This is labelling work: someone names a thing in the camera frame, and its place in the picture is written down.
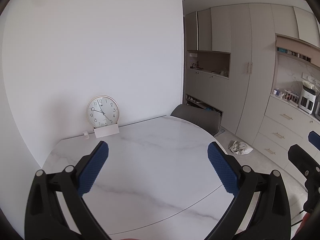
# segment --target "cabinet handle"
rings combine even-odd
[[[271,151],[270,149],[265,149],[267,152],[271,153],[271,154],[276,154],[275,152]]]
[[[273,133],[274,135],[276,135],[276,136],[278,136],[279,138],[281,138],[281,139],[284,139],[284,136],[282,136],[281,134],[279,134],[279,133]]]
[[[286,115],[286,114],[281,114],[281,115],[282,115],[283,117],[287,118],[287,119],[293,120],[292,117],[290,117],[290,116],[288,116],[288,115]]]

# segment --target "marble backsplash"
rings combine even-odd
[[[300,62],[290,57],[279,54],[277,58],[278,74],[276,88],[280,91],[289,90],[297,92],[299,95],[302,89],[302,73],[306,73],[317,80],[320,80],[320,70],[308,64]]]

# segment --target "white air fryer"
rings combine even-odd
[[[305,86],[302,87],[299,99],[299,107],[308,114],[312,113],[316,101],[316,92]]]

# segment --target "plastic bag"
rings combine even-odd
[[[305,87],[313,90],[314,92],[319,92],[319,89],[316,87],[316,85],[315,85],[315,84],[312,84],[310,81],[304,80],[304,81],[302,81],[302,84],[303,84]]]
[[[243,155],[250,153],[253,149],[244,142],[235,141],[229,150],[235,154]]]

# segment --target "round analog clock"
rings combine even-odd
[[[112,98],[99,96],[88,104],[87,117],[94,128],[112,125],[118,122],[119,107]]]

